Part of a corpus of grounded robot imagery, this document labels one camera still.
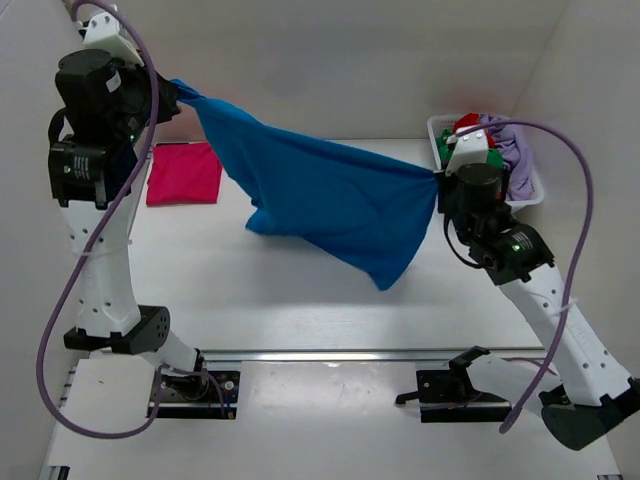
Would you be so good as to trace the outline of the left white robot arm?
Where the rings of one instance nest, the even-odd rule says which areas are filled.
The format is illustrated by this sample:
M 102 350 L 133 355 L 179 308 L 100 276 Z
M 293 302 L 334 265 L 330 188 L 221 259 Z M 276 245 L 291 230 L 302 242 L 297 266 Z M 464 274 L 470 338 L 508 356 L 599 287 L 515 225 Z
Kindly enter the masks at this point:
M 153 91 L 147 68 L 100 49 L 59 61 L 55 85 L 64 106 L 49 127 L 48 171 L 80 262 L 79 313 L 64 344 L 169 367 L 176 388 L 197 398 L 209 385 L 198 350 L 172 332 L 166 307 L 137 303 L 131 281 L 130 235 L 150 154 L 136 143 L 153 106 L 160 123 L 180 111 L 176 88 L 164 78 L 157 83 Z

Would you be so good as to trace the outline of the blue t shirt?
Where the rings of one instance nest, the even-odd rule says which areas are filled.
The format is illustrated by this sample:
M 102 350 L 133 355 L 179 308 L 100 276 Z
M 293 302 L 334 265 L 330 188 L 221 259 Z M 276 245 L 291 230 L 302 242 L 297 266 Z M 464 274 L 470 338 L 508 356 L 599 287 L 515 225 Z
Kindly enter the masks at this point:
M 175 80 L 227 175 L 255 208 L 248 230 L 299 237 L 389 289 L 426 235 L 433 171 L 371 151 L 266 125 Z

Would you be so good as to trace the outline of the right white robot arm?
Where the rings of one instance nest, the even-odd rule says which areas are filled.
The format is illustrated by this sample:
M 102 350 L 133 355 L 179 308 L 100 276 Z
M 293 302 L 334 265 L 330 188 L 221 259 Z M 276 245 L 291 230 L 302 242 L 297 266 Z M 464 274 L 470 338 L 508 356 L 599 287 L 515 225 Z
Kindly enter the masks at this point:
M 449 363 L 460 400 L 492 394 L 517 414 L 538 416 L 564 447 L 580 451 L 639 411 L 639 381 L 609 353 L 577 305 L 541 235 L 517 220 L 503 198 L 504 171 L 487 164 L 438 172 L 438 211 L 469 256 L 526 320 L 547 357 L 537 370 L 473 347 Z

